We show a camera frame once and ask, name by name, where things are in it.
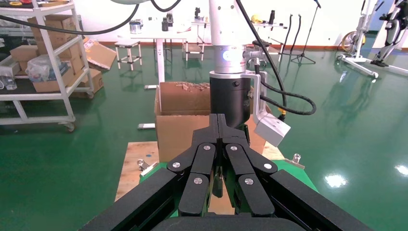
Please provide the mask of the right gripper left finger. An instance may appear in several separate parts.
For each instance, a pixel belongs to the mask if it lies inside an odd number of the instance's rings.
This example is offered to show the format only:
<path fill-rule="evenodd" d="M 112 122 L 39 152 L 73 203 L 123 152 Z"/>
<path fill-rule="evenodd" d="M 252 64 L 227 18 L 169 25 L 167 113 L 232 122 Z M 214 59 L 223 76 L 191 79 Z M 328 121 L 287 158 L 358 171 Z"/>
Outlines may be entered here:
<path fill-rule="evenodd" d="M 192 145 L 112 206 L 85 224 L 83 231 L 179 231 L 182 216 L 200 217 L 208 204 L 218 139 L 218 119 L 194 131 Z"/>

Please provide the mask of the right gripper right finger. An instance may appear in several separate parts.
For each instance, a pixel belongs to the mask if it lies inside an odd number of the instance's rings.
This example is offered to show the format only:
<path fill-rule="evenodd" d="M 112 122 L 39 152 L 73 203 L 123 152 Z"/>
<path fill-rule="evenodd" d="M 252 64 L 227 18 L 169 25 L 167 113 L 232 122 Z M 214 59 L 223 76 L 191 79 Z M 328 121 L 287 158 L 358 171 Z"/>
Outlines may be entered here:
<path fill-rule="evenodd" d="M 369 227 L 251 149 L 242 130 L 218 116 L 223 171 L 243 231 L 367 231 Z"/>

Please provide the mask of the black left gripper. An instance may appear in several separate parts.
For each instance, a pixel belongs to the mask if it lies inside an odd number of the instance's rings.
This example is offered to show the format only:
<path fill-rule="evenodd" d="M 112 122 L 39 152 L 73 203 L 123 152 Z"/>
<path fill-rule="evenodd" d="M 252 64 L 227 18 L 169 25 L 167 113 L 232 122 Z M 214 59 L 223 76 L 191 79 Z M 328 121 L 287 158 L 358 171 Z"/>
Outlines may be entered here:
<path fill-rule="evenodd" d="M 227 126 L 244 129 L 251 114 L 251 80 L 249 78 L 210 77 L 210 110 L 223 114 Z"/>

